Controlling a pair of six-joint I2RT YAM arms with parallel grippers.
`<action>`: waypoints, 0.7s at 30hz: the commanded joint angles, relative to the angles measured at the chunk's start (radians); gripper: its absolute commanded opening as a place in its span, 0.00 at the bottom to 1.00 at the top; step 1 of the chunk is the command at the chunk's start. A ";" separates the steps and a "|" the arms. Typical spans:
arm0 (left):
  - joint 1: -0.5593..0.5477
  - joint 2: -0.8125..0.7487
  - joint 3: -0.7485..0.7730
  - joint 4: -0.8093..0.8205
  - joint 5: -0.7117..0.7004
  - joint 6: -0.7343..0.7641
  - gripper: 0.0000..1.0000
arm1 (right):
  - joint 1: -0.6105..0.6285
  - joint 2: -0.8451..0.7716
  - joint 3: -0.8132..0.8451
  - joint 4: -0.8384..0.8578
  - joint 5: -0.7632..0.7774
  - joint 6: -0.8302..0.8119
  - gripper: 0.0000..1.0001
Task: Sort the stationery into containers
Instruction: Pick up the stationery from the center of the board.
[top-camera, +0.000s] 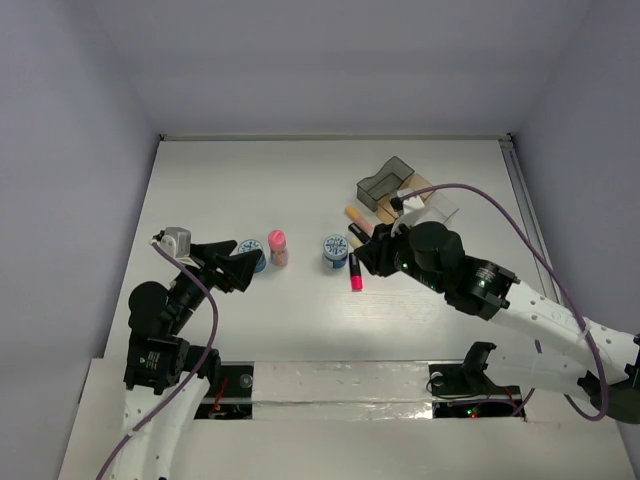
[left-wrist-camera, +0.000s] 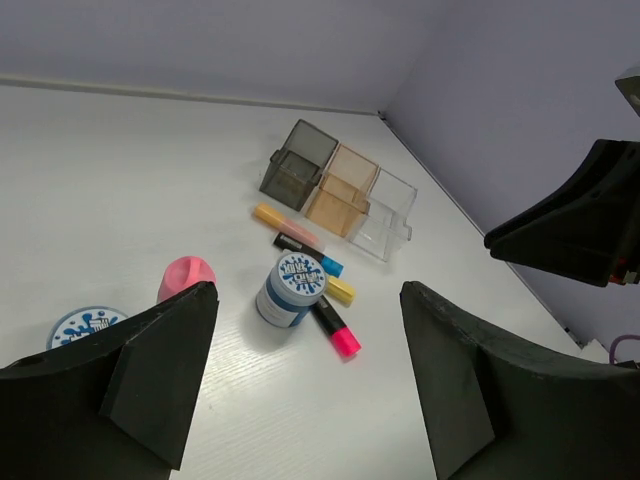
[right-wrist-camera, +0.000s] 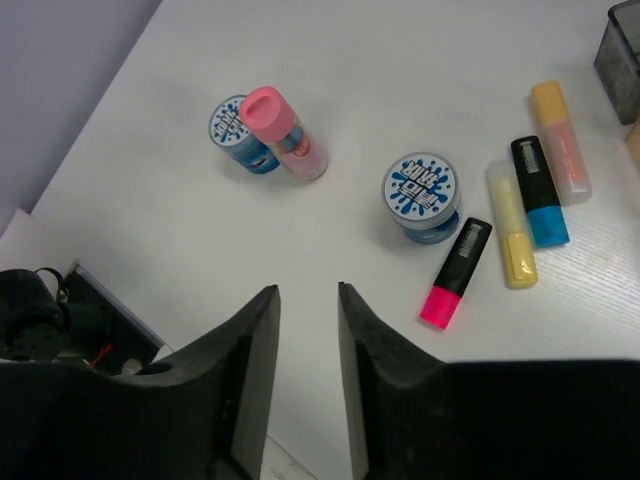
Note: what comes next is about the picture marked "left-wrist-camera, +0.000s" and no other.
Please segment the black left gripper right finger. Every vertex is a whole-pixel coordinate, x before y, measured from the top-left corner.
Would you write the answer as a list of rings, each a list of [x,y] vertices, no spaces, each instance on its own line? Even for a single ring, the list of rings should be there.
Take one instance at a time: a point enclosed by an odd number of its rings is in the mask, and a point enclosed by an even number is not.
[[[400,293],[440,479],[635,479],[639,373],[521,338],[417,281]]]

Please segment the orange yellow highlighter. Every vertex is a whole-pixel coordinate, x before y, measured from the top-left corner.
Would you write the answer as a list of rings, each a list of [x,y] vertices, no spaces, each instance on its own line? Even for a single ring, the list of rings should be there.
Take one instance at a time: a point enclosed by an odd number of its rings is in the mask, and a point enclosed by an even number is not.
[[[324,251],[324,244],[319,237],[266,203],[258,204],[253,210],[253,216],[280,233],[315,250]]]

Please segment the blue paint jar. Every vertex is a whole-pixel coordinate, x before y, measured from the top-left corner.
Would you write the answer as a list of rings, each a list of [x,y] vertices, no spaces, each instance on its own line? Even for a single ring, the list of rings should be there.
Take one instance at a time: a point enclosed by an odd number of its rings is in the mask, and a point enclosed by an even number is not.
[[[68,345],[128,318],[129,316],[120,310],[106,306],[88,306],[73,310],[55,323],[48,335],[46,349]]]
[[[313,257],[285,250],[256,295],[261,317],[279,328],[297,326],[325,293],[328,274]]]

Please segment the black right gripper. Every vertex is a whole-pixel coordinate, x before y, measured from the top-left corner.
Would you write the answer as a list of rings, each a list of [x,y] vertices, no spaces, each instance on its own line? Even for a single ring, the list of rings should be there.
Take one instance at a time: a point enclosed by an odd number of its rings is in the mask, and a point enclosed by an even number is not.
[[[598,139],[574,174],[488,232],[498,260],[605,287],[639,282],[639,143]]]

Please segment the black blue highlighter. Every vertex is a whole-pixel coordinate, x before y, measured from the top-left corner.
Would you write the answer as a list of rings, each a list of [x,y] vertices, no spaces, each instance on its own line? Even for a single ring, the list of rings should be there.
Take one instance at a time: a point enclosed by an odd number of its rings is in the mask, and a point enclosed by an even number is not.
[[[278,233],[273,241],[273,245],[281,250],[291,250],[292,252],[304,253],[313,257],[320,263],[328,275],[339,278],[343,272],[344,266],[341,263],[285,233]]]

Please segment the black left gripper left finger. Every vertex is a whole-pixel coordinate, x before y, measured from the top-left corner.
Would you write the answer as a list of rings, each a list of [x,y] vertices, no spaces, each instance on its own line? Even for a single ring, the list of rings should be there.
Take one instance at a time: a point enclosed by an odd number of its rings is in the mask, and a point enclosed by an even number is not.
[[[199,282],[1,370],[4,479],[167,479],[180,469],[219,306]]]

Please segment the pink capped bottle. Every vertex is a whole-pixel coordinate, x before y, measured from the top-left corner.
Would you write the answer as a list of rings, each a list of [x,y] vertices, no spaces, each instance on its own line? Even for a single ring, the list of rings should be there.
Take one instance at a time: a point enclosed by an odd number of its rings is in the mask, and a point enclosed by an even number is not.
[[[197,256],[178,258],[165,269],[156,303],[162,303],[201,281],[216,283],[216,275],[209,264]]]

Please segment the black pink highlighter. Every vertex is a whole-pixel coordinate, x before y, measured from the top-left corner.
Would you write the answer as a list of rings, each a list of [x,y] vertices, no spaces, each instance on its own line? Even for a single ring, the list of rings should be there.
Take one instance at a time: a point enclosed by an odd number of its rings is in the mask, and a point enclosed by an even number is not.
[[[342,358],[351,358],[361,350],[361,344],[325,296],[321,296],[311,310],[320,328]]]

